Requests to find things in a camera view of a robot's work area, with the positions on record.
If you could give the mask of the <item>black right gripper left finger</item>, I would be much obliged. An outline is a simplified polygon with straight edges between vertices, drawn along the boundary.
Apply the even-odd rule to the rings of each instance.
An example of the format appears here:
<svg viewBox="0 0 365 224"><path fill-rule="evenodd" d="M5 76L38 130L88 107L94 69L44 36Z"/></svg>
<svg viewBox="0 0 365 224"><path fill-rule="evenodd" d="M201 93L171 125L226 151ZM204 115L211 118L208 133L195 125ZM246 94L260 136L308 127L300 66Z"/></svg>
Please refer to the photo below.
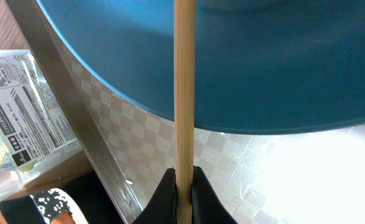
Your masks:
<svg viewBox="0 0 365 224"><path fill-rule="evenodd" d="M165 171L147 206L133 224L176 224L177 202L175 169L169 168Z"/></svg>

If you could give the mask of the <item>wooden chopstick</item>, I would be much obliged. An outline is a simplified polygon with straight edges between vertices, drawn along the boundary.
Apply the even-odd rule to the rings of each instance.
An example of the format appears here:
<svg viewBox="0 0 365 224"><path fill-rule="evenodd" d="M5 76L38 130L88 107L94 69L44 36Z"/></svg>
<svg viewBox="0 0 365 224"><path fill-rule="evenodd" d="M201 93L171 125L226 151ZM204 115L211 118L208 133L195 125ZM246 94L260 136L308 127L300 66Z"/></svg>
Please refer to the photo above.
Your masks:
<svg viewBox="0 0 365 224"><path fill-rule="evenodd" d="M195 0L174 1L173 37L177 223L189 224L195 120Z"/></svg>

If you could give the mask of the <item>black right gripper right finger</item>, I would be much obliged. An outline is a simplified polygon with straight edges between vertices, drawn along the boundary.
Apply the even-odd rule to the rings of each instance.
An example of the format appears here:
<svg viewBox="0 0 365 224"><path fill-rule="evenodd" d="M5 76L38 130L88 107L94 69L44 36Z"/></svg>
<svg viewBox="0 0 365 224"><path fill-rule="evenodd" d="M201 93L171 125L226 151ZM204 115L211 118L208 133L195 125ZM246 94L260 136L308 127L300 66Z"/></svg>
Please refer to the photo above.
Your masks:
<svg viewBox="0 0 365 224"><path fill-rule="evenodd" d="M194 224L237 224L223 207L203 169L193 168L192 209Z"/></svg>

